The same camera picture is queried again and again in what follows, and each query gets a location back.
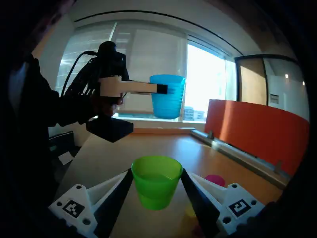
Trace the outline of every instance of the paper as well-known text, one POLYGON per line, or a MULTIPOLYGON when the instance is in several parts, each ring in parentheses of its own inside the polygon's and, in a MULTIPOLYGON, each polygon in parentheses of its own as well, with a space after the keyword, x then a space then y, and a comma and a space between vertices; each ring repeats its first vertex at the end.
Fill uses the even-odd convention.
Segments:
POLYGON ((62 162, 63 165, 71 162, 74 159, 69 152, 66 152, 65 154, 58 156, 58 158, 62 162))

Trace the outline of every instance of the hand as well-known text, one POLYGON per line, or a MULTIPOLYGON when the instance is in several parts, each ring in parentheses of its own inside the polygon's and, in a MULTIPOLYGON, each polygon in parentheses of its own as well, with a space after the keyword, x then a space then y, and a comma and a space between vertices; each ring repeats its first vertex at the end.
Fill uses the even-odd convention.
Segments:
POLYGON ((122 97, 120 97, 115 103, 113 103, 113 98, 109 97, 100 97, 93 95, 91 99, 96 115, 104 114, 110 117, 114 115, 117 106, 120 106, 123 103, 122 97))

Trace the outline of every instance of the blue cup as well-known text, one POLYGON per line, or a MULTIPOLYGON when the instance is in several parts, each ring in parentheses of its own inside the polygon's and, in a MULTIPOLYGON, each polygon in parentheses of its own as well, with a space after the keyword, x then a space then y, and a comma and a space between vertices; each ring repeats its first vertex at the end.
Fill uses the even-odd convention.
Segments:
POLYGON ((153 75, 150 83, 166 84, 167 94, 152 93, 154 116, 162 119, 175 119, 180 116, 185 78, 177 75, 153 75))

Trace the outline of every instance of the green cup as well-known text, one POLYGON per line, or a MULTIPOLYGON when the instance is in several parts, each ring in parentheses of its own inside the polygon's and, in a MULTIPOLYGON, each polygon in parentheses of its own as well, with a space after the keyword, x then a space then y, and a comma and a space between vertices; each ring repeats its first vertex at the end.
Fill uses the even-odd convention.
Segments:
POLYGON ((136 159, 131 170, 143 207, 161 210, 170 204, 183 167, 169 157, 147 156, 136 159))

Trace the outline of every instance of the table surface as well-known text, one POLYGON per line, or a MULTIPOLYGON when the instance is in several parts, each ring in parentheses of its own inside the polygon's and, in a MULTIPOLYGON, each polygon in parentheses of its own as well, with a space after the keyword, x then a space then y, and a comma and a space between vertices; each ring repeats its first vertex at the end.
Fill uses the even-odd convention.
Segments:
MULTIPOLYGON (((110 143, 92 135, 78 152, 58 188, 56 198, 75 184, 86 188, 131 167, 142 156, 164 155, 178 160, 201 177, 220 175, 225 186, 238 183, 263 204, 276 201, 282 191, 190 134, 131 134, 110 143)), ((197 219, 186 215, 190 201, 180 180, 170 205, 161 211, 143 208, 134 182, 124 201, 111 237, 196 237, 197 219)))

